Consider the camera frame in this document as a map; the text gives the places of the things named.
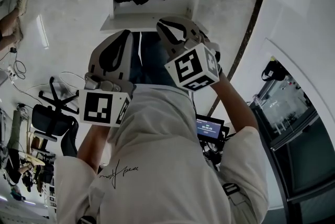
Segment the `bare leg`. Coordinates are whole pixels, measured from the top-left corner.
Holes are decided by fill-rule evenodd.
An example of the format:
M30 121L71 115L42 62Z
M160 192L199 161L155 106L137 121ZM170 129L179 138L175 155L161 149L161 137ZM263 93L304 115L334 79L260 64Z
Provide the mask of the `bare leg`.
M2 39L0 41L0 51L2 51L8 45L10 45L10 44L12 44L14 42L16 42L16 37L15 37L14 34L2 37Z
M19 16L19 9L14 8L7 16L0 20L0 31L2 34L9 29L9 27L14 23L15 19Z

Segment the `electronic device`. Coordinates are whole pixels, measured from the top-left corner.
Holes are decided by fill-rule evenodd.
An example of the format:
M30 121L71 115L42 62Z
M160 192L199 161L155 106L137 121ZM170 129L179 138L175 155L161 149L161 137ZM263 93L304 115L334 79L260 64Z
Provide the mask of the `electronic device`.
M196 115L196 121L198 139L200 141L213 143L218 146L224 144L225 131L227 129L224 126L225 121L199 114Z

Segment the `jeans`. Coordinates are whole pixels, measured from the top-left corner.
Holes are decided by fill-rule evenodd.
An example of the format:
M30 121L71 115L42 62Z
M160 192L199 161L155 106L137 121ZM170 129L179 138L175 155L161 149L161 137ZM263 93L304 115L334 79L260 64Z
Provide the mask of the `jeans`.
M134 46L131 57L130 78L133 84L158 84L177 87L164 65L169 55L157 32L142 32L141 60L138 56L140 33L133 32Z

